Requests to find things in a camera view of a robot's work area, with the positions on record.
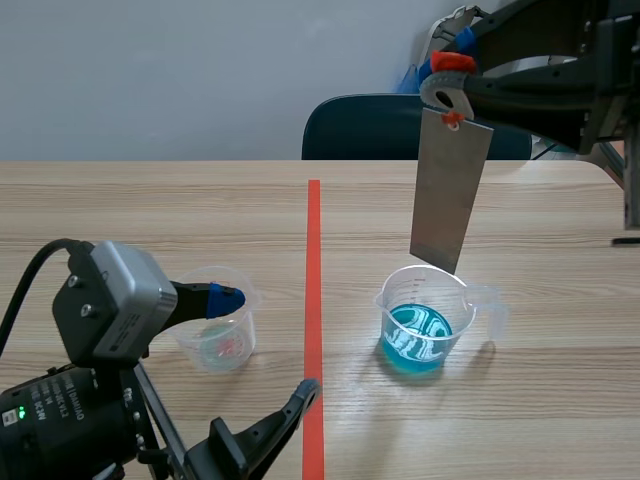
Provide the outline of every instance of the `wooden table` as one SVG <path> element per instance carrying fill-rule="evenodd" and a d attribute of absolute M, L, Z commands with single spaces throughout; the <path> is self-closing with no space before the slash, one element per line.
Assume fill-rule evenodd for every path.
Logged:
<path fill-rule="evenodd" d="M 437 378 L 394 375 L 372 303 L 409 256 L 414 162 L 0 163 L 0 305 L 48 240 L 114 239 L 170 277 L 248 273 L 258 345 L 234 375 L 196 373 L 171 339 L 147 368 L 185 443 L 221 415 L 244 428 L 303 376 L 307 180 L 322 182 L 326 477 L 640 478 L 640 252 L 614 250 L 622 193 L 579 162 L 490 162 L 459 275 L 511 308 L 495 351 L 477 323 Z M 35 282 L 0 362 L 5 388 L 65 363 L 50 314 L 67 275 Z M 297 433 L 269 478 L 301 478 Z M 130 478 L 149 478 L 130 465 Z"/>

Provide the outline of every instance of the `plastic measuring cup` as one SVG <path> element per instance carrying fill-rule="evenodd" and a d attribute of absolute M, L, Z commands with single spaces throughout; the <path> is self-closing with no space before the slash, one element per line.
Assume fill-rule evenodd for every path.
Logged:
<path fill-rule="evenodd" d="M 244 293 L 242 308 L 225 317 L 191 320 L 167 330 L 198 370 L 225 372 L 247 361 L 256 345 L 253 310 L 260 294 L 249 279 L 230 267 L 203 267 L 178 278 L 181 283 L 218 283 Z"/>
<path fill-rule="evenodd" d="M 383 350 L 398 369 L 409 372 L 441 366 L 481 313 L 489 317 L 491 340 L 502 336 L 508 319 L 497 289 L 469 287 L 431 265 L 391 274 L 375 303 L 382 311 Z"/>

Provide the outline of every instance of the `black chair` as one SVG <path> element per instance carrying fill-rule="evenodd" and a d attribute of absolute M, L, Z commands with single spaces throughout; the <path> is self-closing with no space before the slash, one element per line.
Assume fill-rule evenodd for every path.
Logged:
<path fill-rule="evenodd" d="M 419 95 L 353 95 L 319 105 L 302 140 L 303 160 L 417 160 Z M 531 135 L 494 128 L 488 160 L 529 160 Z"/>

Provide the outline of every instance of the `gray wall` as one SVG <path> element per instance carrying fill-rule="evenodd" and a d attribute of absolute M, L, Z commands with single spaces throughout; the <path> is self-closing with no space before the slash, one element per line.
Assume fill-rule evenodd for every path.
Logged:
<path fill-rule="evenodd" d="M 0 159 L 299 158 L 317 104 L 391 91 L 460 4 L 6 0 Z"/>

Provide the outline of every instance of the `black cable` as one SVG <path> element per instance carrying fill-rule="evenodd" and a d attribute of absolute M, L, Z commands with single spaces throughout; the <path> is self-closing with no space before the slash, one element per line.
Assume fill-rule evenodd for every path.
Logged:
<path fill-rule="evenodd" d="M 22 306 L 22 302 L 27 296 L 29 287 L 31 287 L 31 283 L 36 277 L 38 270 L 40 270 L 42 265 L 44 265 L 44 262 L 46 262 L 47 259 L 58 250 L 71 250 L 74 247 L 78 246 L 80 243 L 82 242 L 79 242 L 78 240 L 71 240 L 68 238 L 54 240 L 53 242 L 49 242 L 44 247 L 42 247 L 38 251 L 38 253 L 36 253 L 36 255 L 31 259 L 29 265 L 27 265 L 27 268 L 22 274 L 20 282 L 18 282 L 16 290 L 13 292 L 13 296 L 9 301 L 7 311 L 4 314 L 4 318 L 2 319 L 2 324 L 0 324 L 0 356 L 4 351 L 7 340 L 9 340 L 9 333 L 11 333 L 13 324 L 16 321 L 16 317 L 18 316 L 18 312 L 20 311 L 20 307 Z"/>
<path fill-rule="evenodd" d="M 548 147 L 546 150 L 543 150 L 541 154 L 536 155 L 535 157 L 533 157 L 531 160 L 537 160 L 539 159 L 542 155 L 544 155 L 545 153 L 553 150 L 554 148 L 556 148 L 558 146 L 557 143 L 552 143 L 550 147 Z"/>

